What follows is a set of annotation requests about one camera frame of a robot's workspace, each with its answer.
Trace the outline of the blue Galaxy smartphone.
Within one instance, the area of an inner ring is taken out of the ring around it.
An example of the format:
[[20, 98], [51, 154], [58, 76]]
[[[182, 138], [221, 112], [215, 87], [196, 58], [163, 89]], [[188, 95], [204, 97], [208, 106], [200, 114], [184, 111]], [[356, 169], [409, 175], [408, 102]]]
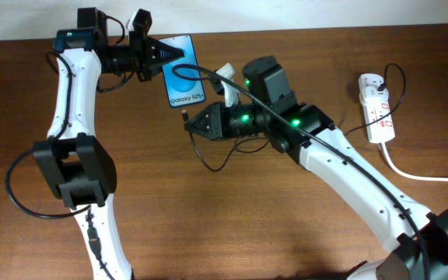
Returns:
[[192, 80], [182, 79], [173, 73], [174, 66], [198, 64], [191, 36], [166, 37], [160, 41], [171, 47], [181, 49], [184, 53], [182, 58], [163, 66], [163, 77], [170, 107], [186, 107], [205, 102], [205, 91], [200, 80], [200, 73], [197, 70], [190, 68], [177, 69], [178, 74], [192, 78]]

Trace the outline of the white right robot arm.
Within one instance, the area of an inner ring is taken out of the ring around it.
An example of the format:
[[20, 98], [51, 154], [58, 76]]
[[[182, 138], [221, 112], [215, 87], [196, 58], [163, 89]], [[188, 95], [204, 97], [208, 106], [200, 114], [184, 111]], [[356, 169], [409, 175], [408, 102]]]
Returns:
[[264, 134], [274, 149], [334, 189], [388, 252], [380, 261], [313, 278], [448, 280], [448, 209], [437, 215], [399, 190], [319, 108], [301, 103], [272, 114], [256, 103], [218, 102], [194, 117], [182, 115], [186, 131], [211, 140]]

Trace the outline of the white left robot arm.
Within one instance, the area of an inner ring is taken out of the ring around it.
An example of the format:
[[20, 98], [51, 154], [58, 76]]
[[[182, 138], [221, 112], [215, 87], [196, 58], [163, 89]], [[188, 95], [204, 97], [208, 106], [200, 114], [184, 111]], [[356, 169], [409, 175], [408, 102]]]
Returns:
[[95, 105], [99, 77], [131, 72], [142, 82], [162, 66], [182, 58], [181, 49], [131, 32], [127, 45], [110, 45], [102, 30], [59, 30], [58, 95], [46, 140], [36, 142], [33, 157], [52, 194], [63, 201], [79, 225], [95, 279], [132, 279], [114, 217], [117, 171], [96, 138]]

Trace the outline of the white charger plug adapter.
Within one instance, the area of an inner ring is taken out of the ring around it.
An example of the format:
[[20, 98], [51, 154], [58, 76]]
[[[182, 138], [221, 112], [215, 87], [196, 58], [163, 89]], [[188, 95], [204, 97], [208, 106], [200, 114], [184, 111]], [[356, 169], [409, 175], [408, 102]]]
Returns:
[[359, 77], [359, 90], [362, 98], [383, 98], [388, 94], [381, 75], [366, 73]]

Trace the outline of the white power strip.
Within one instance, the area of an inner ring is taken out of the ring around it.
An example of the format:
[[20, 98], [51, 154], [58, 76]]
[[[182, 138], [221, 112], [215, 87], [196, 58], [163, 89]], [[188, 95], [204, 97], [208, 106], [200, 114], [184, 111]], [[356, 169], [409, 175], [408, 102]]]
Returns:
[[380, 144], [395, 137], [394, 123], [390, 115], [389, 92], [383, 98], [363, 99], [359, 90], [369, 142]]

